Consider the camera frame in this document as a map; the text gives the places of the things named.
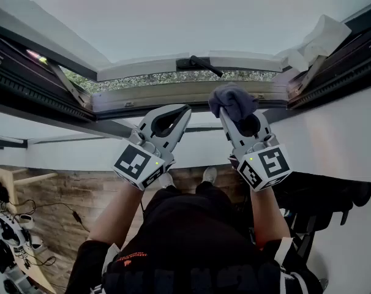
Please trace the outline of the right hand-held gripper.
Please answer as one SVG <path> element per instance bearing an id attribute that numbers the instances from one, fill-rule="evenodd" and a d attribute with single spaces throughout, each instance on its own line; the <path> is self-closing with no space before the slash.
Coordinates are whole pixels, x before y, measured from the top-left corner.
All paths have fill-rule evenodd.
<path id="1" fill-rule="evenodd" d="M 229 160 L 233 168 L 243 177 L 254 192 L 272 187 L 282 182 L 292 171 L 285 145 L 280 144 L 271 133 L 269 123 L 261 111 L 255 111 L 257 131 L 254 121 L 247 118 L 233 121 L 226 109 L 220 108 L 220 120 L 228 140 L 234 148 Z M 263 138 L 250 146 L 255 138 Z"/>

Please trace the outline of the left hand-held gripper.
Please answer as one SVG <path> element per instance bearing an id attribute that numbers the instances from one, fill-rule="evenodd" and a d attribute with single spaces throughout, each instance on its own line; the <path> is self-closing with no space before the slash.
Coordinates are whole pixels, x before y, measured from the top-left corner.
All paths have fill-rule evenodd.
<path id="1" fill-rule="evenodd" d="M 121 146 L 114 172 L 139 190 L 146 190 L 175 163 L 171 152 L 184 135 L 191 114 L 186 104 L 151 110 Z"/>

